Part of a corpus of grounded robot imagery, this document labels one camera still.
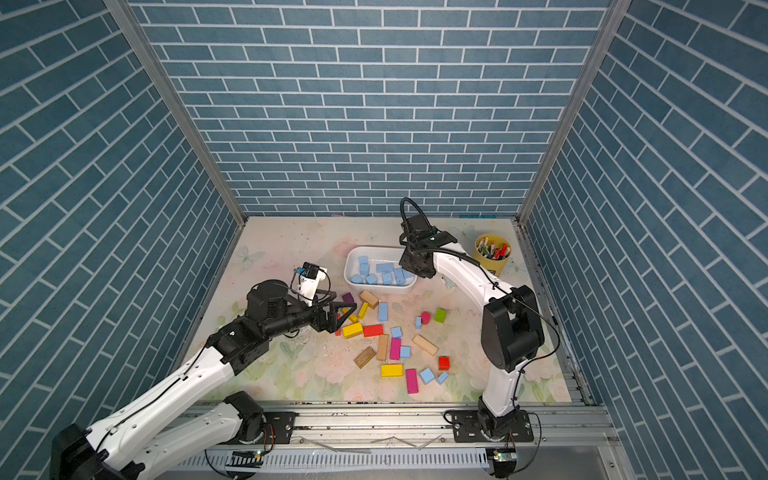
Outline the blue thin block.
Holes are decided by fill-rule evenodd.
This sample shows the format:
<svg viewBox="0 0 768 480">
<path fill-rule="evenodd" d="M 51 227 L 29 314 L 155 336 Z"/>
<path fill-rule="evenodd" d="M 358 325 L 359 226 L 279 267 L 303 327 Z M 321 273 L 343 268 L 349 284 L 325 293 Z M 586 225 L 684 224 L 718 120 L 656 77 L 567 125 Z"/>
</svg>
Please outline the blue thin block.
<svg viewBox="0 0 768 480">
<path fill-rule="evenodd" d="M 406 284 L 406 278 L 402 268 L 397 268 L 394 270 L 394 278 L 397 285 L 404 286 Z"/>
</svg>

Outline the white rectangular plastic tray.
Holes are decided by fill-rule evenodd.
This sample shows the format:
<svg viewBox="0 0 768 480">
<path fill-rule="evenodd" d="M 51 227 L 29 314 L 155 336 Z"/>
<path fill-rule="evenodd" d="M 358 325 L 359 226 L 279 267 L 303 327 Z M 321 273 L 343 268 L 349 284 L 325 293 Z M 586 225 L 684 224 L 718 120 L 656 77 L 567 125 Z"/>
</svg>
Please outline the white rectangular plastic tray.
<svg viewBox="0 0 768 480">
<path fill-rule="evenodd" d="M 403 247 L 359 246 L 347 256 L 343 278 L 353 289 L 374 294 L 405 294 L 417 282 L 399 264 Z"/>
</svg>

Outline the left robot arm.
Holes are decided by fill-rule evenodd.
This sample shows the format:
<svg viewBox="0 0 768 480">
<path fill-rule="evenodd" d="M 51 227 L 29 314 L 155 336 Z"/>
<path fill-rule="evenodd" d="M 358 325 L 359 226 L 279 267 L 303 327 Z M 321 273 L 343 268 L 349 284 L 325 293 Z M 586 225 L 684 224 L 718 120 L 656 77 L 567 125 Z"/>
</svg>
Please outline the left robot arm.
<svg viewBox="0 0 768 480">
<path fill-rule="evenodd" d="M 212 446 L 267 437 L 263 408 L 246 392 L 176 427 L 170 424 L 199 399 L 241 373 L 280 335 L 310 326 L 333 334 L 356 310 L 335 292 L 314 291 L 307 281 L 295 292 L 265 280 L 248 292 L 243 315 L 210 335 L 193 358 L 130 404 L 92 425 L 72 424 L 54 437 L 53 479 L 155 479 Z"/>
</svg>

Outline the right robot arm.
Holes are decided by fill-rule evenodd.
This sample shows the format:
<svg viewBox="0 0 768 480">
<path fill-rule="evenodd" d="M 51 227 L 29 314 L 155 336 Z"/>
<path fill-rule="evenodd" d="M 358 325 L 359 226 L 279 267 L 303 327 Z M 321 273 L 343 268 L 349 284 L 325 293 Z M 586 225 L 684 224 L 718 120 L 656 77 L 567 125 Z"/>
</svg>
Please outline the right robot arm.
<svg viewBox="0 0 768 480">
<path fill-rule="evenodd" d="M 401 226 L 400 266 L 420 278 L 446 277 L 481 309 L 480 343 L 491 369 L 478 401 L 478 419 L 486 437 L 500 440 L 510 433 L 520 411 L 517 390 L 524 370 L 539 358 L 545 343 L 535 293 L 490 273 L 425 214 L 403 215 Z"/>
</svg>

